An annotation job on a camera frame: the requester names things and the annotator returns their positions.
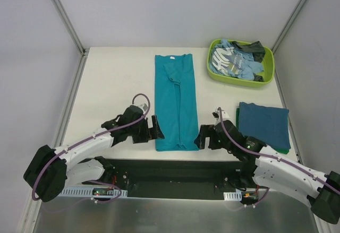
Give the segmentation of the left aluminium frame post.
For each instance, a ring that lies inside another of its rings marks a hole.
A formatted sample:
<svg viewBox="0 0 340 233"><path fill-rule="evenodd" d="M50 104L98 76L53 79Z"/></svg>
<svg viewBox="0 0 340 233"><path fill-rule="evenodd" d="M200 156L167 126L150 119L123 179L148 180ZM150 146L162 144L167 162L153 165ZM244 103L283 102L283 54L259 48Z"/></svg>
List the left aluminium frame post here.
<svg viewBox="0 0 340 233"><path fill-rule="evenodd" d="M74 45L76 46L78 52L81 56L85 55L86 48L84 47L83 43L81 42L61 0L51 0L57 14L59 15L61 21L63 22L68 34L71 37Z"/></svg>

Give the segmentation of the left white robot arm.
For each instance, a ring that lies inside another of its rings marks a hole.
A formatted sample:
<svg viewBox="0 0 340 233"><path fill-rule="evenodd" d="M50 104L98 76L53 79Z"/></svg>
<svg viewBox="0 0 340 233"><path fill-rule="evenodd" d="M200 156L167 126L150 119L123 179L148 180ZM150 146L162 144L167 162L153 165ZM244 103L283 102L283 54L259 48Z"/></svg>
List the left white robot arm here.
<svg viewBox="0 0 340 233"><path fill-rule="evenodd" d="M164 139L157 116L151 117L152 127L149 127L147 113L145 104L130 105L124 113L102 123L83 140L56 148L40 147L23 175L32 188L32 199L49 202L64 188L92 180L102 185L113 184L113 165L102 156L91 158L91 155L112 148L128 137L133 143Z"/></svg>

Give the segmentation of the right aluminium frame post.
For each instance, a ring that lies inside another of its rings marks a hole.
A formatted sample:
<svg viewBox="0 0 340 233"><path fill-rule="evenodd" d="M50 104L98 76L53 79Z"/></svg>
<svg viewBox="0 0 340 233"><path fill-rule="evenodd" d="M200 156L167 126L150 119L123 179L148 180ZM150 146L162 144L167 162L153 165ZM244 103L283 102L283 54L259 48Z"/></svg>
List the right aluminium frame post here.
<svg viewBox="0 0 340 233"><path fill-rule="evenodd" d="M285 25L283 26L281 32L279 33L277 39L274 42L274 45L272 46L271 50L273 53L275 53L285 37L288 35L289 31L291 30L293 24L301 14L302 10L306 6L308 0L298 0L296 6L294 7L292 13L290 14L289 18L287 19Z"/></svg>

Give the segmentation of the lime green plastic basket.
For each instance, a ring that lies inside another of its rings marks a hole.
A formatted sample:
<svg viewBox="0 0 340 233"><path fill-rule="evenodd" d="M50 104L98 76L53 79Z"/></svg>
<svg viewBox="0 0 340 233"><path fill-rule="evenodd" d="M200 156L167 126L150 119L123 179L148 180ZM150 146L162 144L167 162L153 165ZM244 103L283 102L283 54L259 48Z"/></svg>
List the lime green plastic basket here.
<svg viewBox="0 0 340 233"><path fill-rule="evenodd" d="M210 52L213 49L213 46L218 44L220 41L221 41L221 39L216 39L213 42L211 42L210 47L209 47L209 51L208 51L207 70L208 70L208 75L213 80L218 81L218 82L222 82L222 83L226 83L226 84L232 84L232 85L237 85L237 86L241 86L241 87L248 87L248 88L260 88L260 87L263 87L264 85L266 85L266 84L268 84L272 81L272 79L274 78L274 72L275 72L275 60L274 60L273 52L265 46L263 46L263 47L265 48L266 55L265 55L265 57L262 61L264 71L259 73L259 75L264 78L263 82L241 80L241 79L238 79L238 78L233 78L233 77L229 77L229 76L222 76L222 75L218 75L218 74L213 73L208 67L208 63L209 63L209 60L210 60ZM239 41L239 42L243 43L243 44L250 44L249 42L242 42L242 41Z"/></svg>

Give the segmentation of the teal t-shirt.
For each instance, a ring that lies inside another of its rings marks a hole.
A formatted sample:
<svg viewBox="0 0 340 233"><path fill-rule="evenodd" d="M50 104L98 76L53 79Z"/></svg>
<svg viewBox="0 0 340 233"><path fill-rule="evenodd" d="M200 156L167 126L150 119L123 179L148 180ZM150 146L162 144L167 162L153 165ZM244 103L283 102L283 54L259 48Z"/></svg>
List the teal t-shirt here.
<svg viewBox="0 0 340 233"><path fill-rule="evenodd" d="M155 56L155 114L164 139L157 151L198 151L196 85L192 54Z"/></svg>

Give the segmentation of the aluminium frame post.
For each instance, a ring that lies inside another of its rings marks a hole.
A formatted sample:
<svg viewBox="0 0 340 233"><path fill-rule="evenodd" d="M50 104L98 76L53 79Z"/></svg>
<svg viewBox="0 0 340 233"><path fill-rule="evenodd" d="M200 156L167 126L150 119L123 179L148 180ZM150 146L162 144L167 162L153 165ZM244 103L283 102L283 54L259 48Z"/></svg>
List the aluminium frame post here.
<svg viewBox="0 0 340 233"><path fill-rule="evenodd" d="M71 37L74 45L76 46L78 52L81 56L85 55L86 48L84 47L83 43L81 42L61 0L51 0L57 14L59 15L61 21L63 22L68 34Z"/></svg>
<svg viewBox="0 0 340 233"><path fill-rule="evenodd" d="M274 45L272 46L271 50L273 53L275 53L285 37L288 35L289 31L291 30L293 24L301 14L302 10L306 6L308 0L298 0L296 6L294 7L292 13L290 14L289 18L287 19L285 25L283 26L281 32L279 33L277 39L274 42Z"/></svg>

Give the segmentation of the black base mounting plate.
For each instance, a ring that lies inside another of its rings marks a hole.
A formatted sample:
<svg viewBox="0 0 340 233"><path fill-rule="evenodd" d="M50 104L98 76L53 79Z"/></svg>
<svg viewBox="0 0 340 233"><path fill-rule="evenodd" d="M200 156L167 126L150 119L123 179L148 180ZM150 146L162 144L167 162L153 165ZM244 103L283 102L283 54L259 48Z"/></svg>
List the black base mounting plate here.
<svg viewBox="0 0 340 233"><path fill-rule="evenodd" d="M241 173L244 162L107 159L103 183L127 191L128 197L152 199L222 200L223 194L255 189Z"/></svg>

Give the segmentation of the light blue printed t-shirt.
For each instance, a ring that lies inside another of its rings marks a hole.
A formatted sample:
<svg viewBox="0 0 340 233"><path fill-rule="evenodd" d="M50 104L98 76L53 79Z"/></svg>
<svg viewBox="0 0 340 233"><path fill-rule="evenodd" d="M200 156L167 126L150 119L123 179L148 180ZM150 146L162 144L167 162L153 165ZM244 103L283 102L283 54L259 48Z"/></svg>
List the light blue printed t-shirt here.
<svg viewBox="0 0 340 233"><path fill-rule="evenodd" d="M213 46L210 52L209 69L218 75L229 76L247 81L263 82L259 73L264 71L262 62L242 58L226 39Z"/></svg>

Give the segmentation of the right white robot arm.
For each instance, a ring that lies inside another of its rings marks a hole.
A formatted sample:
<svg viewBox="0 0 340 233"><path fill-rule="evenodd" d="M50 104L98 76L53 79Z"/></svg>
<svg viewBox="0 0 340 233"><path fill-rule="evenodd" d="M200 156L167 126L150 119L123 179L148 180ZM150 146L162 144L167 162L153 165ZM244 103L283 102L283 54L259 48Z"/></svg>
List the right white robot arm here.
<svg viewBox="0 0 340 233"><path fill-rule="evenodd" d="M256 185L290 196L325 222L339 223L339 174L326 174L292 161L269 145L243 136L229 120L201 125L195 144L203 149L205 139L212 150L225 149L244 163L234 184L246 189Z"/></svg>

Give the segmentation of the dark grey garment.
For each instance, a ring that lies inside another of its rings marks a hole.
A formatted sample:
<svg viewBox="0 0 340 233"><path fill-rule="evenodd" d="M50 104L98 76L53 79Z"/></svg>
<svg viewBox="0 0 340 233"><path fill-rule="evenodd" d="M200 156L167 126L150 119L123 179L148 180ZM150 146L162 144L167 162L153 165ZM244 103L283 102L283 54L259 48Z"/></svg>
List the dark grey garment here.
<svg viewBox="0 0 340 233"><path fill-rule="evenodd" d="M232 41L231 45L242 58L248 61L261 63L266 55L265 48L260 41L256 41L250 44L243 44L238 41Z"/></svg>

